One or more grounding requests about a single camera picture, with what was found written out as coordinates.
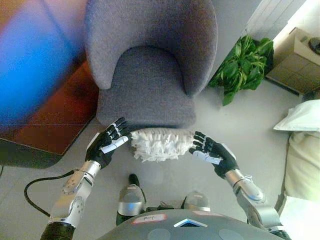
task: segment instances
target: black robot glove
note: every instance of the black robot glove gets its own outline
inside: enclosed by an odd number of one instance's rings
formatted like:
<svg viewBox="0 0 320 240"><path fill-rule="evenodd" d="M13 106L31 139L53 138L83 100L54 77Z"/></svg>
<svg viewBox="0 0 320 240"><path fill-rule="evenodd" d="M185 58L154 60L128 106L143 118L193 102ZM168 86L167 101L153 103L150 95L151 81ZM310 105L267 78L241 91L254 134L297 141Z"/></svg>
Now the black robot glove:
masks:
<svg viewBox="0 0 320 240"><path fill-rule="evenodd" d="M199 131L195 132L193 138L195 148L190 148L189 152L212 163L214 171L219 177L224 179L228 171L239 169L235 155L226 145L212 140Z"/></svg>
<svg viewBox="0 0 320 240"><path fill-rule="evenodd" d="M111 156L115 149L131 138L128 123L124 117L110 124L105 131L98 132L89 143L85 161L96 161L105 168L111 162Z"/></svg>

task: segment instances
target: gray armchair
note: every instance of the gray armchair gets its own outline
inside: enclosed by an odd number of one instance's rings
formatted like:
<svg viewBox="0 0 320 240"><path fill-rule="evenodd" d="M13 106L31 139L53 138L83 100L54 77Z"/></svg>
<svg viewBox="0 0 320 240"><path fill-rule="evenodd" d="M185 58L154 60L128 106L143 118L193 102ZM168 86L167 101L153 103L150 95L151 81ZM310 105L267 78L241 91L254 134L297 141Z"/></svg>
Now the gray armchair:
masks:
<svg viewBox="0 0 320 240"><path fill-rule="evenodd" d="M211 0L88 0L86 53L100 88L96 117L187 127L217 49Z"/></svg>

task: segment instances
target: green potted plant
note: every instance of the green potted plant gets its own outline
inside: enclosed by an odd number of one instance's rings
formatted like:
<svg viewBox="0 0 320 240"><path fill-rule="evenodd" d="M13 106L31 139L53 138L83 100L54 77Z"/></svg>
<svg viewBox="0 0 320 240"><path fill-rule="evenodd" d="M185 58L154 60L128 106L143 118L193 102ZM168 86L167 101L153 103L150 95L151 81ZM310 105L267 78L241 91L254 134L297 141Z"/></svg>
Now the green potted plant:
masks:
<svg viewBox="0 0 320 240"><path fill-rule="evenodd" d="M256 90L265 77L267 57L272 59L273 41L263 38L254 41L251 36L240 38L216 71L208 86L224 87L222 105L228 105L242 89Z"/></svg>

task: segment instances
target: robotic arm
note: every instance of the robotic arm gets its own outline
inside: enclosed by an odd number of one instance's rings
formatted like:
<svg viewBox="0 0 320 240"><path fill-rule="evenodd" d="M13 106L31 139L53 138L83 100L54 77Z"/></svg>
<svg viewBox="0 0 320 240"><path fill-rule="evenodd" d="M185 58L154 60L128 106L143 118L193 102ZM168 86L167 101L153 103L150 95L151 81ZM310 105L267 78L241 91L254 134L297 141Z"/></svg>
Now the robotic arm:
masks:
<svg viewBox="0 0 320 240"><path fill-rule="evenodd" d="M89 143L84 165L76 169L64 184L59 199L54 204L42 240L70 240L73 238L85 204L98 172L109 165L115 149L130 138L128 124L122 117L97 133Z"/></svg>
<svg viewBox="0 0 320 240"><path fill-rule="evenodd" d="M216 174L226 179L233 189L237 202L244 210L249 224L263 229L283 239L290 240L284 231L277 211L268 204L266 196L258 188L252 176L243 174L232 151L223 143L218 143L203 133L196 131L195 148L189 152L212 163Z"/></svg>

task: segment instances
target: black wire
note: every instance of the black wire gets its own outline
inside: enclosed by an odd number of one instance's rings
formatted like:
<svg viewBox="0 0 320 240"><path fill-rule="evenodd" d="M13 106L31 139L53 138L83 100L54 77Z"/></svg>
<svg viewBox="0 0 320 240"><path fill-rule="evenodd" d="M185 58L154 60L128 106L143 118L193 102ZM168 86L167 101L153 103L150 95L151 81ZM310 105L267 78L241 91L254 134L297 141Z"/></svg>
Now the black wire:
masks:
<svg viewBox="0 0 320 240"><path fill-rule="evenodd" d="M4 172L4 166L2 165L1 171L0 171L0 177L2 176L2 173Z"/></svg>
<svg viewBox="0 0 320 240"><path fill-rule="evenodd" d="M25 200L26 200L32 207L34 207L35 209L37 209L38 211L40 211L41 213L43 213L43 214L46 215L47 217L50 217L50 214L49 214L47 211L43 210L41 207L37 206L33 201L31 201L31 199L28 197L28 188L29 188L32 184L34 184L34 183L36 183L36 182L46 181L46 180L62 179L62 178L65 178L65 177L67 177L67 176L70 176L70 175L74 174L74 172L75 172L74 170L71 170L71 171L69 171L69 172L67 172L66 174L61 175L61 176L38 178L38 179L36 179L36 180L33 180L33 181L29 182L29 183L25 186L25 188L24 188L24 197L25 197Z"/></svg>

